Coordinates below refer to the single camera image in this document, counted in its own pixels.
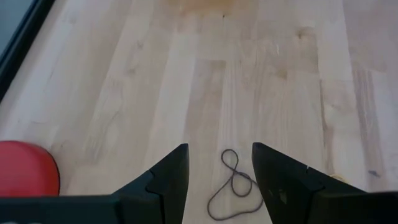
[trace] wood grain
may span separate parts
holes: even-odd
[[[48,149],[64,195],[111,193],[188,142],[184,223],[215,223],[206,203],[230,175],[221,152],[236,150],[254,177],[254,141],[361,189],[397,190],[397,9],[58,0],[0,104],[0,139]],[[222,217],[259,199],[225,189],[212,209]],[[263,207],[225,223],[271,220]]]

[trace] red ball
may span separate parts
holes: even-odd
[[[57,196],[59,190],[50,153],[26,142],[0,141],[0,197]]]

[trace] black string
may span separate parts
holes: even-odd
[[[234,167],[231,167],[230,165],[228,165],[228,164],[224,161],[224,155],[225,155],[226,152],[233,152],[233,154],[236,156],[236,164],[235,164]],[[234,217],[236,217],[236,216],[238,216],[238,215],[250,214],[250,213],[254,213],[254,212],[260,210],[260,208],[261,208],[262,205],[264,204],[264,200],[263,200],[263,199],[261,199],[261,203],[260,203],[255,209],[253,209],[253,210],[245,210],[245,211],[237,212],[237,213],[234,213],[234,214],[229,215],[229,216],[227,216],[227,217],[221,217],[221,218],[217,218],[217,217],[215,217],[213,214],[211,214],[211,212],[210,212],[210,203],[211,203],[211,201],[213,201],[213,199],[218,195],[218,193],[219,193],[221,190],[224,189],[225,186],[228,185],[228,183],[231,183],[232,192],[233,192],[236,196],[241,197],[241,198],[247,197],[247,196],[251,193],[251,190],[252,190],[252,188],[253,188],[253,184],[254,184],[257,188],[259,187],[259,186],[257,185],[256,181],[252,180],[252,178],[250,178],[249,175],[245,174],[244,172],[240,172],[240,171],[237,171],[237,170],[236,170],[236,168],[237,168],[237,166],[238,166],[238,163],[239,163],[239,157],[238,157],[238,154],[237,154],[234,150],[232,150],[232,149],[225,149],[225,150],[223,151],[223,153],[221,153],[221,161],[223,162],[223,164],[224,164],[226,167],[228,167],[230,170],[232,170],[233,173],[232,173],[231,177],[223,184],[223,186],[221,186],[221,188],[218,189],[217,192],[216,192],[213,196],[211,196],[211,198],[209,199],[209,201],[208,201],[208,203],[207,203],[207,214],[209,214],[209,216],[210,216],[212,219],[216,220],[216,221],[224,221],[224,220],[229,220],[230,218],[234,218]],[[236,175],[240,175],[241,177],[243,177],[243,178],[245,178],[246,180],[250,181],[250,188],[249,188],[249,190],[248,190],[247,192],[245,192],[245,193],[243,193],[243,194],[239,194],[239,193],[237,193],[237,192],[235,191],[235,188],[234,188],[234,177],[235,177]]]

